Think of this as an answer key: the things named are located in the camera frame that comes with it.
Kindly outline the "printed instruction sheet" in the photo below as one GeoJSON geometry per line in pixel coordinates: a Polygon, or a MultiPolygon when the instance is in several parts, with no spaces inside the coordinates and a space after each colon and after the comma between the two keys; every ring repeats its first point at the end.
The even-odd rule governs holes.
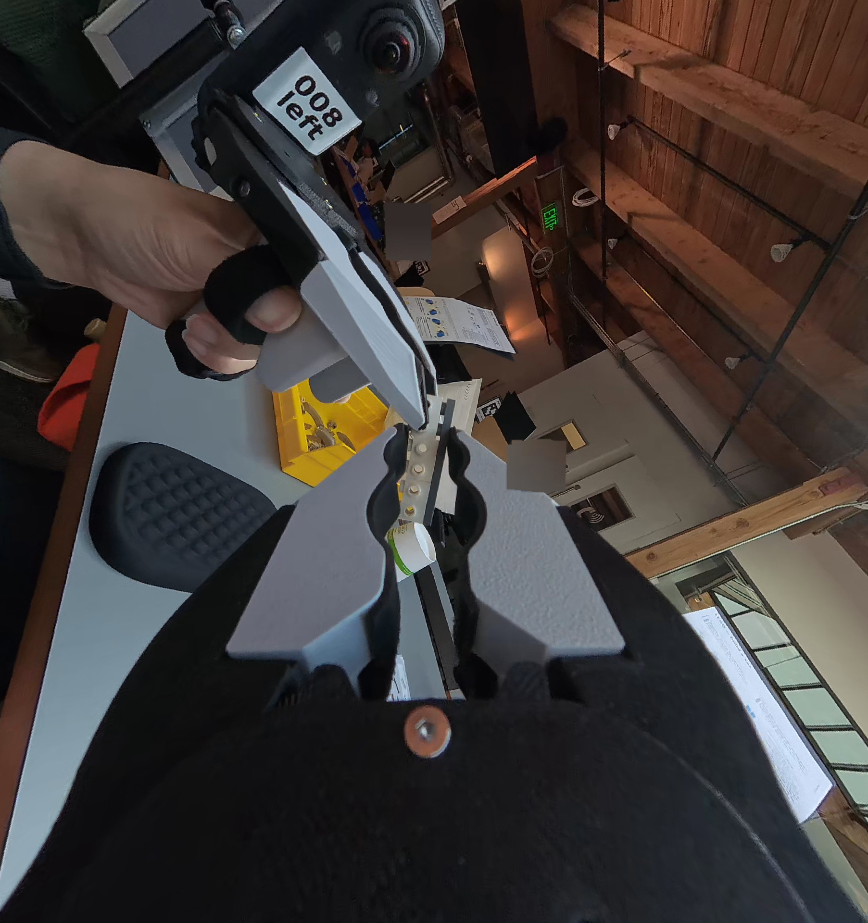
{"type": "Polygon", "coordinates": [[[437,296],[408,296],[405,305],[424,343],[467,344],[491,352],[516,353],[490,309],[437,296]]]}

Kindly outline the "large white posted paper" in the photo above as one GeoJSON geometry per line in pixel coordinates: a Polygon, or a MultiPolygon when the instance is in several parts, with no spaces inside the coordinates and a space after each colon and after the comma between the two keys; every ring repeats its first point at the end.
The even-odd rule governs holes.
{"type": "Polygon", "coordinates": [[[711,606],[684,618],[739,698],[797,822],[813,819],[832,791],[832,776],[721,611],[711,606]]]}

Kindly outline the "white green paper cup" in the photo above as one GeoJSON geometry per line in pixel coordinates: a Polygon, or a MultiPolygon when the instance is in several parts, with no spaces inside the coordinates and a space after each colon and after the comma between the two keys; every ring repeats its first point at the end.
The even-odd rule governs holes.
{"type": "Polygon", "coordinates": [[[405,522],[393,526],[386,535],[399,583],[437,561],[435,544],[421,523],[405,522]]]}

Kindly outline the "grey framed panel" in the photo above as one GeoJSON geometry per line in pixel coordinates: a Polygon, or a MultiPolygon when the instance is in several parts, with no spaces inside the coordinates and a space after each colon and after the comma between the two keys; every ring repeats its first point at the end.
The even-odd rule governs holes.
{"type": "Polygon", "coordinates": [[[118,86],[117,94],[84,125],[109,139],[135,130],[155,146],[175,182],[205,193],[216,184],[197,165],[193,121],[197,95],[243,38],[231,2],[114,2],[84,31],[118,86]]]}

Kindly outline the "yellow plastic bin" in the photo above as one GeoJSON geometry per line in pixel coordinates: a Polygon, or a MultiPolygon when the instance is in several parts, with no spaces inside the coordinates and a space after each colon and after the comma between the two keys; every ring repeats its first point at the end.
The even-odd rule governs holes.
{"type": "Polygon", "coordinates": [[[385,429],[388,408],[369,387],[362,387],[343,402],[323,402],[313,395],[308,381],[281,393],[273,393],[281,470],[309,485],[317,486],[353,458],[385,429]],[[307,448],[301,400],[309,402],[327,422],[335,422],[357,448],[344,446],[318,451],[307,448]]]}

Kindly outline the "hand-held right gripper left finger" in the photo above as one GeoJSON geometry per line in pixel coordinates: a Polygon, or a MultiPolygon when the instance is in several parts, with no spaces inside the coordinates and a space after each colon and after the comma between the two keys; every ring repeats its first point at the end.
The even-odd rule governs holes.
{"type": "Polygon", "coordinates": [[[226,645],[236,660],[340,667],[360,693],[388,693],[401,604],[388,531],[409,430],[395,425],[295,505],[226,645]]]}

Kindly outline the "pile of small lego pieces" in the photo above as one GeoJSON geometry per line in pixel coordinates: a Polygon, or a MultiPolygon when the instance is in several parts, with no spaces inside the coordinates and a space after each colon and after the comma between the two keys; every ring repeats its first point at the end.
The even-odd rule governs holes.
{"type": "Polygon", "coordinates": [[[309,451],[344,446],[351,452],[357,452],[356,446],[347,434],[340,432],[335,422],[327,423],[309,402],[302,399],[301,410],[305,440],[309,451]]]}

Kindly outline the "black hanging panel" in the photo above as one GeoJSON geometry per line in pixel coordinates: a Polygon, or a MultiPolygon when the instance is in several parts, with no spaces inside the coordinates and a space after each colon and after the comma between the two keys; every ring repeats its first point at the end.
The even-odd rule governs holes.
{"type": "Polygon", "coordinates": [[[519,1],[459,1],[463,43],[496,175],[534,155],[538,130],[519,1]]]}

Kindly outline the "black textured wrist rest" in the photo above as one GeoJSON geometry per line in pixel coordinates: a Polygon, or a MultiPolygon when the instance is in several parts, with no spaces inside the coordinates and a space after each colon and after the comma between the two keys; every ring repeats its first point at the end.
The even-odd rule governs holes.
{"type": "Polygon", "coordinates": [[[93,546],[123,576],[191,594],[275,513],[246,482],[159,443],[114,450],[96,480],[93,546]]]}

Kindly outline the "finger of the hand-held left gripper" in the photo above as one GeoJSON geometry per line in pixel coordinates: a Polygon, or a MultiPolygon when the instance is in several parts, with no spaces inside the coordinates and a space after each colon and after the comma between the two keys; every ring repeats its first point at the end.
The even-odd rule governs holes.
{"type": "Polygon", "coordinates": [[[298,284],[302,312],[278,335],[278,391],[324,375],[320,400],[373,385],[415,429],[428,424],[433,366],[401,297],[359,241],[330,226],[309,202],[278,181],[280,200],[315,251],[298,284]]]}

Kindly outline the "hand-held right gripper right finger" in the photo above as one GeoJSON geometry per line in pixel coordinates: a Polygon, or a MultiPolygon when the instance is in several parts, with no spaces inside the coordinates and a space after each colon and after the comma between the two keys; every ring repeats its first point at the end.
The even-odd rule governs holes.
{"type": "Polygon", "coordinates": [[[504,679],[517,663],[622,653],[625,641],[555,501],[507,489],[506,463],[457,429],[446,447],[460,548],[456,678],[504,679]]]}

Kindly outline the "person's left hand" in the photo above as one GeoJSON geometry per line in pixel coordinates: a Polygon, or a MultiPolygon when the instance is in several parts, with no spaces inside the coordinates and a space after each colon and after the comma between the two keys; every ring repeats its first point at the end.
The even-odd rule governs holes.
{"type": "Polygon", "coordinates": [[[188,317],[188,350],[217,373],[255,365],[259,347],[200,307],[210,272],[261,241],[236,204],[34,141],[1,157],[0,202],[44,277],[93,289],[160,329],[188,317]]]}

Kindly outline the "orange cloth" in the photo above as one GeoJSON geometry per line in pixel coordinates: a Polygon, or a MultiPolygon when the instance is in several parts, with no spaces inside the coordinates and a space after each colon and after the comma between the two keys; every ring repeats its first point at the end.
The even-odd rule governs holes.
{"type": "Polygon", "coordinates": [[[93,379],[101,346],[81,348],[60,375],[38,412],[38,434],[48,443],[71,452],[93,379]]]}

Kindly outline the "white lego assembly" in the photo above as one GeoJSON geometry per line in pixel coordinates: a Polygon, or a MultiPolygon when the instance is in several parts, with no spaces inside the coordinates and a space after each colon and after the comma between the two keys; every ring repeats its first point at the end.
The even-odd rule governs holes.
{"type": "Polygon", "coordinates": [[[428,425],[408,430],[407,467],[399,482],[400,519],[422,524],[430,534],[435,514],[451,514],[456,498],[440,436],[450,428],[472,434],[481,386],[481,378],[439,385],[438,393],[428,396],[428,425]]]}

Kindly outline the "olive shoe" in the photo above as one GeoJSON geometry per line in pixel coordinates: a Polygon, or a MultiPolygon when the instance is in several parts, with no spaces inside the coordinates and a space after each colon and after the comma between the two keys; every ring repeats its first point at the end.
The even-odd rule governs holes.
{"type": "Polygon", "coordinates": [[[0,280],[0,370],[29,383],[52,385],[62,374],[62,367],[33,337],[30,319],[11,284],[0,280]]]}

